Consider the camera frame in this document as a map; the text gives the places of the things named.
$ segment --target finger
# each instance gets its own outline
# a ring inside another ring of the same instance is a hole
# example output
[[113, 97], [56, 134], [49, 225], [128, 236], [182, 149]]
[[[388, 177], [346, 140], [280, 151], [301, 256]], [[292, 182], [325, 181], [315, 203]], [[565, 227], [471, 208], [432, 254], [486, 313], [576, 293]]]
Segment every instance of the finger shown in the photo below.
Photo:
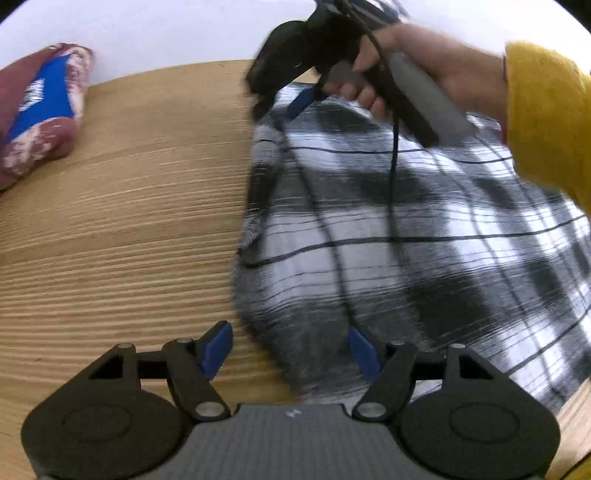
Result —
[[378, 122], [386, 120], [386, 103], [381, 97], [377, 97], [374, 100], [374, 104], [371, 106], [371, 114]]
[[352, 83], [345, 83], [340, 88], [340, 94], [346, 100], [355, 100], [357, 98], [357, 87]]
[[[384, 52], [391, 53], [399, 49], [397, 39], [399, 28], [400, 24], [394, 24], [373, 32], [374, 38]], [[359, 42], [359, 53], [353, 64], [353, 70], [364, 72], [376, 65], [378, 60], [378, 51], [375, 49], [373, 42], [367, 35], [364, 35]]]
[[372, 87], [367, 86], [361, 90], [361, 93], [357, 97], [357, 101], [359, 102], [360, 106], [366, 110], [370, 110], [374, 104], [375, 96], [375, 90]]
[[324, 86], [322, 87], [322, 91], [326, 94], [326, 95], [336, 95], [337, 93], [340, 92], [340, 88], [342, 87], [341, 84], [336, 83], [336, 82], [326, 82], [324, 84]]

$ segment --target black cable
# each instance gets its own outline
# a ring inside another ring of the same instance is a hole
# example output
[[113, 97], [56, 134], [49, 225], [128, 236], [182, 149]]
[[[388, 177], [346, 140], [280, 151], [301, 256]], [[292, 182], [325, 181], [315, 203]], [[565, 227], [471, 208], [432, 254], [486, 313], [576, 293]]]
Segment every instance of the black cable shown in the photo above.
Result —
[[349, 294], [347, 293], [347, 286], [345, 280], [345, 269], [343, 268], [343, 262], [340, 258], [340, 252], [338, 245], [335, 244], [335, 240], [332, 237], [332, 233], [330, 233], [330, 228], [324, 222], [322, 215], [320, 214], [320, 208], [318, 206], [318, 201], [316, 196], [314, 195], [314, 190], [312, 190], [312, 185], [306, 176], [304, 169], [302, 168], [300, 162], [297, 160], [296, 156], [294, 155], [294, 161], [297, 166], [298, 175], [301, 178], [301, 182], [304, 185], [304, 189], [308, 194], [308, 200], [310, 202], [310, 206], [312, 211], [316, 215], [316, 219], [320, 224], [320, 229], [324, 232], [324, 236], [326, 237], [326, 244], [330, 247], [330, 253], [333, 258], [333, 262], [335, 263], [335, 272], [336, 272], [336, 282], [337, 287], [339, 289], [339, 297], [341, 306], [345, 311], [345, 316], [347, 318], [347, 322], [349, 326], [357, 328], [357, 315], [355, 313], [355, 308], [353, 304], [349, 300]]
[[[355, 12], [353, 7], [351, 7], [348, 0], [338, 0], [340, 6], [347, 12], [347, 14], [357, 22], [357, 24], [361, 27], [361, 30], [367, 35], [370, 42], [374, 45], [375, 50], [378, 52], [379, 62], [382, 66], [385, 75], [388, 75], [392, 81], [394, 82], [392, 75], [390, 73], [390, 67], [388, 64], [388, 59], [386, 58], [382, 47], [378, 43], [378, 40], [375, 38], [374, 33], [371, 29], [365, 24], [363, 19]], [[388, 176], [388, 197], [387, 197], [387, 215], [388, 215], [388, 235], [390, 237], [390, 245], [392, 246], [392, 251], [395, 257], [399, 257], [404, 259], [404, 255], [402, 253], [402, 246], [398, 245], [397, 248], [396, 239], [398, 238], [398, 232], [396, 229], [396, 224], [394, 222], [394, 213], [392, 211], [392, 207], [394, 204], [394, 183], [396, 182], [396, 166], [398, 164], [398, 116], [395, 112], [395, 105], [390, 106], [392, 108], [392, 133], [393, 133], [393, 145], [392, 145], [392, 160], [390, 162], [390, 173]]]

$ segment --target plaid cloth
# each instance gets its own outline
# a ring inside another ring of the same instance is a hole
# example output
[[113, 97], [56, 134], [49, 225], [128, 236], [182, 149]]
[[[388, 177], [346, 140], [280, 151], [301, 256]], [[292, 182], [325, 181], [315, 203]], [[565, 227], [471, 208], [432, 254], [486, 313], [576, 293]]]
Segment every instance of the plaid cloth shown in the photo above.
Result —
[[333, 98], [287, 121], [303, 87], [283, 89], [255, 130], [232, 281], [242, 321], [286, 379], [313, 401], [351, 403], [366, 388], [337, 248], [356, 320], [377, 337], [469, 345], [557, 411], [591, 374], [587, 217], [520, 180], [499, 125], [470, 116], [480, 135], [459, 148], [400, 136], [391, 242], [391, 126]]

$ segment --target yellow sweater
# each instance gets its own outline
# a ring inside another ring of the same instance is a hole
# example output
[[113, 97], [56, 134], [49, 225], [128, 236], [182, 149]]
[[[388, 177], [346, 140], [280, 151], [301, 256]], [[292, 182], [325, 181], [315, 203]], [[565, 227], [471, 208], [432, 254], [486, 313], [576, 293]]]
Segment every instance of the yellow sweater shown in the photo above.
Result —
[[[507, 143], [515, 171], [554, 187], [591, 215], [591, 76], [529, 43], [506, 48]], [[566, 480], [591, 479], [591, 458]]]

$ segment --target white wall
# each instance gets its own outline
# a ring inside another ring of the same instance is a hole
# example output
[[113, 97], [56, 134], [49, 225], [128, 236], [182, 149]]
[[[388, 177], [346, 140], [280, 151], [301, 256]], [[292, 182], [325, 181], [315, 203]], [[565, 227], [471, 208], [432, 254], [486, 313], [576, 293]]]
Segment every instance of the white wall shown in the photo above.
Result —
[[[553, 0], [399, 0], [420, 23], [501, 52], [536, 41], [591, 69], [591, 35]], [[0, 24], [0, 67], [58, 41], [94, 49], [92, 83], [211, 60], [250, 59], [313, 0], [28, 0]]]

